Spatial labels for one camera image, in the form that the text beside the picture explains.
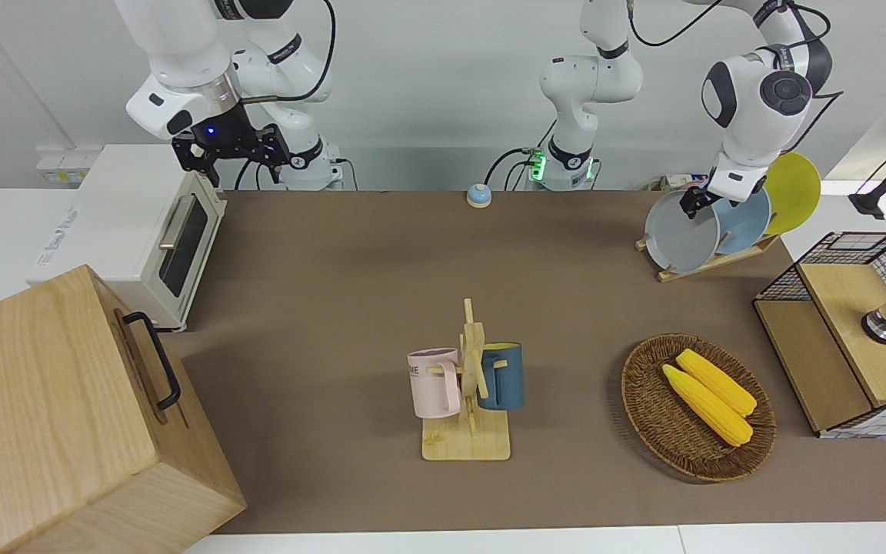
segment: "table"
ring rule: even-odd
[[[813,437],[750,305],[787,253],[658,283],[633,249],[657,198],[229,194],[190,331],[165,338],[248,500],[219,532],[886,520],[886,442]],[[490,340],[524,344],[509,462],[419,456],[405,353],[456,344],[464,297]],[[752,477],[684,483],[625,432],[611,384],[665,332],[722,344],[765,386],[780,432]]]

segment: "oven door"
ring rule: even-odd
[[[182,327],[185,323],[221,221],[210,194],[199,180],[189,176],[159,239],[157,266],[148,281],[172,320],[158,322],[158,326]]]

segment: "corn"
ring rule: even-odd
[[[699,355],[695,350],[686,349],[675,358],[676,362],[686,371],[687,374],[694,376],[696,381],[702,382],[707,389],[720,397],[727,403],[727,406],[734,408],[734,411],[743,417],[748,417],[754,413],[757,407],[757,400],[750,392],[746,392],[743,386],[734,381],[730,375],[725,374],[723,369],[711,364],[709,360]]]
[[[672,389],[727,444],[740,446],[750,441],[754,429],[741,415],[710,392],[710,389],[696,381],[692,375],[679,371],[672,365],[662,365],[661,371],[665,372]]]

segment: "blue mug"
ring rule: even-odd
[[[525,404],[525,371],[521,367],[521,344],[485,344],[481,367],[485,370],[488,398],[482,399],[478,393],[478,406],[485,410],[516,410]]]

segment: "yellow plate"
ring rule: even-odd
[[[804,155],[788,152],[774,161],[764,187],[777,215],[766,233],[780,235],[805,223],[819,205],[820,185],[819,171]]]

